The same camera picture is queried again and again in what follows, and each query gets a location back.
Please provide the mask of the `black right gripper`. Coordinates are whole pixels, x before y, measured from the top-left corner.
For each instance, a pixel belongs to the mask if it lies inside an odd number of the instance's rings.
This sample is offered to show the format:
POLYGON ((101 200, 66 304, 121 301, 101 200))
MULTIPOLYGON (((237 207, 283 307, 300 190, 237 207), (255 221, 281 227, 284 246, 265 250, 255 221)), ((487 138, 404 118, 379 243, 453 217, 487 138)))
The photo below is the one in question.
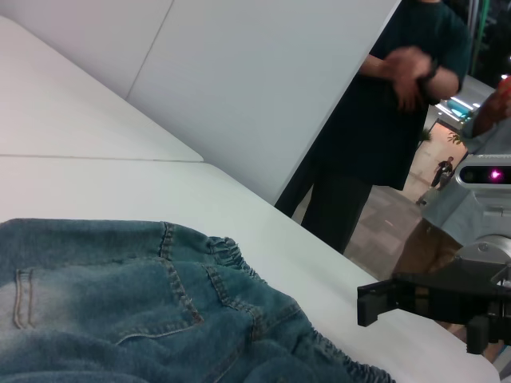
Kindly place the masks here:
POLYGON ((455 259, 426 274, 397 273, 357 288, 357 323, 368 327, 380 314, 404 310, 466 328, 466 351, 510 343, 509 263, 455 259))

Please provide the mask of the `bystander left hand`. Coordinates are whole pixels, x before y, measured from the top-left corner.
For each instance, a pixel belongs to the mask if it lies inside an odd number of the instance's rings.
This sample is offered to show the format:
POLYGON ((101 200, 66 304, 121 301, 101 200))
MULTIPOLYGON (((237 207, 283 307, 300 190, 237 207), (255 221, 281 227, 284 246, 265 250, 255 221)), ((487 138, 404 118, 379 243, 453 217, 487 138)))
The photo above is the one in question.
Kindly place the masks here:
POLYGON ((422 94, 423 77, 397 76, 393 79, 393 90, 397 97, 398 110, 412 113, 426 108, 425 97, 422 94))

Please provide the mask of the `bystander right hand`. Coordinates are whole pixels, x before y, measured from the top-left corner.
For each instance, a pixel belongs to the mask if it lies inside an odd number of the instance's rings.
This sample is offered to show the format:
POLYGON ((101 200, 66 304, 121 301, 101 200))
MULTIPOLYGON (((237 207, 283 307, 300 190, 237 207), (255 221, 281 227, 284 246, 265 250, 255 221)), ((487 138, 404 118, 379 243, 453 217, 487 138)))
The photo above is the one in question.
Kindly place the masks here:
POLYGON ((430 72, 433 62, 431 57, 418 47, 410 46, 391 52, 385 58, 385 63, 390 67, 394 80, 417 80, 430 72))

